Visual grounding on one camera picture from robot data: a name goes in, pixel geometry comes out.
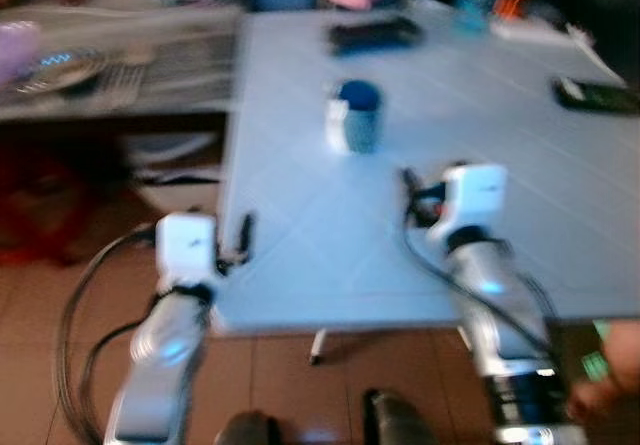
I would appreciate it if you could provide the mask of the person's hand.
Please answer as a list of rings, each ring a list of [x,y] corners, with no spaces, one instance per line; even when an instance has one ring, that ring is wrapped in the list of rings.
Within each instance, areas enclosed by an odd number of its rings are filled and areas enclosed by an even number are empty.
[[[640,394],[640,322],[607,321],[602,339],[607,372],[602,378],[579,380],[570,389],[568,417],[580,425],[607,418],[623,399]]]

